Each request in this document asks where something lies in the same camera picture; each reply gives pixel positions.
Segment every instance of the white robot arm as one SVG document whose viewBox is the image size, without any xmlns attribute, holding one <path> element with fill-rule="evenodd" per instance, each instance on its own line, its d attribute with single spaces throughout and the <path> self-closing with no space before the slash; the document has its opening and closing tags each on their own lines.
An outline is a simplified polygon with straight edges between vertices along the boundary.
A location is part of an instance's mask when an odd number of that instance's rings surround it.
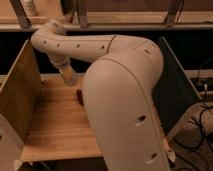
<svg viewBox="0 0 213 171">
<path fill-rule="evenodd" d="M 84 76 L 83 100 L 110 171 L 170 170 L 151 97 L 163 70 L 154 42 L 121 35 L 65 36 L 54 20 L 31 42 L 68 85 L 76 81 L 70 57 L 93 62 Z"/>
</svg>

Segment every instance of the screw hole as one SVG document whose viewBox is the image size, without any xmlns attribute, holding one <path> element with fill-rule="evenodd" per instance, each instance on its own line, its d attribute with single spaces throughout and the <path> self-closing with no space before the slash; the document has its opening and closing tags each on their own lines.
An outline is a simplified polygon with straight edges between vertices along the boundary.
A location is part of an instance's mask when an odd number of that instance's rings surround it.
<svg viewBox="0 0 213 171">
<path fill-rule="evenodd" d="M 150 160 L 147 161 L 147 164 L 151 164 L 155 161 L 157 157 L 157 153 L 153 153 L 151 156 L 150 156 Z"/>
<path fill-rule="evenodd" d="M 144 51 L 145 51 L 147 54 L 150 54 L 150 52 L 149 52 L 147 49 L 145 49 Z"/>
<path fill-rule="evenodd" d="M 136 120 L 136 122 L 135 122 L 135 126 L 140 126 L 140 125 L 142 125 L 142 124 L 144 123 L 145 119 L 146 119 L 146 116 L 145 116 L 145 115 L 139 117 L 139 118 Z"/>
</svg>

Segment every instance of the small object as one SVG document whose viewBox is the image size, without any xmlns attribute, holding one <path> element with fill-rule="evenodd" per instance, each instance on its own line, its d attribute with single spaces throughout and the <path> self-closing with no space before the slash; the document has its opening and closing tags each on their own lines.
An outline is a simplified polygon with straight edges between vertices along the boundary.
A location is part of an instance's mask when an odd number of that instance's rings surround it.
<svg viewBox="0 0 213 171">
<path fill-rule="evenodd" d="M 23 0 L 24 10 L 28 16 L 37 16 L 38 12 L 33 0 Z"/>
<path fill-rule="evenodd" d="M 78 82 L 78 76 L 73 68 L 67 64 L 59 69 L 61 77 L 67 86 L 73 86 Z"/>
<path fill-rule="evenodd" d="M 78 90 L 76 91 L 76 94 L 77 94 L 77 99 L 78 99 L 79 104 L 80 104 L 81 106 L 84 106 L 84 101 L 83 101 L 81 89 L 78 89 Z"/>
</svg>

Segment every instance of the wooden tabletop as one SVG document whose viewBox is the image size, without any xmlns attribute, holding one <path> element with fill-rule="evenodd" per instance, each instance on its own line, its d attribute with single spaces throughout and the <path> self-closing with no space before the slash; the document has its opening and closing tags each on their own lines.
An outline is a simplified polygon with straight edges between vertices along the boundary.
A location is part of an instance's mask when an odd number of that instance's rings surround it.
<svg viewBox="0 0 213 171">
<path fill-rule="evenodd" d="M 46 161 L 101 156 L 84 108 L 77 101 L 74 87 L 60 77 L 43 81 L 21 160 Z"/>
</svg>

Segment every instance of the wooden panel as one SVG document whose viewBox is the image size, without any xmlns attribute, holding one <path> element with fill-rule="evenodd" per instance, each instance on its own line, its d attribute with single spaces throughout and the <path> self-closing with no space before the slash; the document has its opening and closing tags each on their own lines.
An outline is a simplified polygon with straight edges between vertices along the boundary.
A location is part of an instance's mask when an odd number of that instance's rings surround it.
<svg viewBox="0 0 213 171">
<path fill-rule="evenodd" d="M 45 161 L 101 156 L 95 135 L 76 90 L 63 84 L 60 77 L 43 81 L 21 160 Z"/>
<path fill-rule="evenodd" d="M 17 133 L 25 140 L 40 89 L 40 73 L 27 41 L 0 87 L 1 127 L 12 138 Z"/>
</svg>

